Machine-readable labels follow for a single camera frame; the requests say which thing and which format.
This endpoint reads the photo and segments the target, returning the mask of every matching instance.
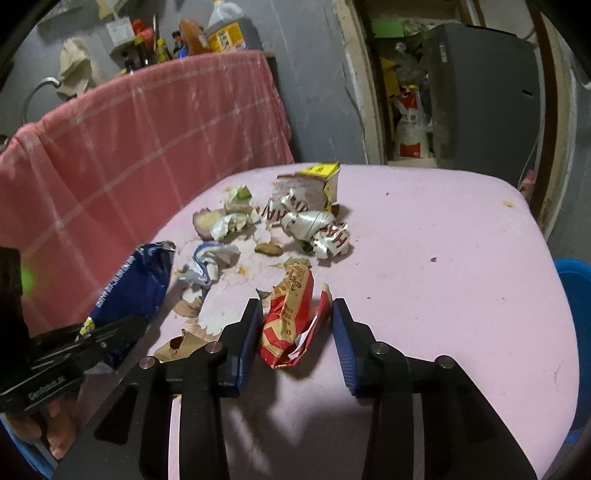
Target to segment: bolt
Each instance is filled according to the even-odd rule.
[[[144,370],[146,370],[146,369],[152,368],[154,365],[156,365],[157,361],[158,361],[158,359],[154,356],[145,356],[139,361],[138,365],[140,368],[143,368]]]
[[[437,363],[442,368],[453,368],[456,366],[456,361],[447,355],[441,355],[437,357]]]
[[[207,353],[218,353],[220,351],[222,351],[223,345],[221,342],[209,342],[206,346],[205,346],[205,351]]]
[[[377,353],[378,355],[383,355],[383,354],[387,353],[389,350],[390,350],[390,346],[384,342],[375,342],[371,346],[371,351],[373,353]]]

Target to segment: plastic jug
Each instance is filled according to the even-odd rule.
[[[214,0],[205,31],[212,52],[262,50],[255,26],[237,4]]]

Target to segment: red plaid cloth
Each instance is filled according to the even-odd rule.
[[[0,156],[0,245],[32,276],[31,336],[84,321],[131,251],[220,179],[292,163],[290,137],[261,52],[141,70],[21,128]]]

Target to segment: red food packaging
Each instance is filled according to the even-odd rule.
[[[306,352],[318,326],[330,317],[331,298],[323,285],[316,315],[311,315],[314,279],[303,264],[292,264],[286,276],[263,300],[268,309],[259,353],[273,368],[295,365]]]

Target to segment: table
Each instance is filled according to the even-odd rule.
[[[179,268],[199,243],[193,212],[218,207],[229,187],[240,184],[264,204],[276,175],[294,170],[273,167],[226,178],[172,218],[155,240],[177,244]],[[541,478],[571,425],[579,366],[564,291],[521,195],[501,180],[461,171],[343,166],[339,203],[352,249],[332,262],[312,260],[315,295],[328,283],[354,319],[407,356],[454,357]],[[239,242],[238,263],[224,270],[198,322],[171,312],[136,353],[153,353],[181,327],[215,338],[239,320],[255,288],[280,281],[283,271],[272,264],[299,256],[293,244],[279,259],[254,254],[254,245],[253,239]],[[371,407],[345,387],[330,330],[318,334],[293,369],[272,370],[257,360],[246,394],[223,400],[232,478],[361,478]],[[176,422],[178,402],[171,479],[178,478]]]

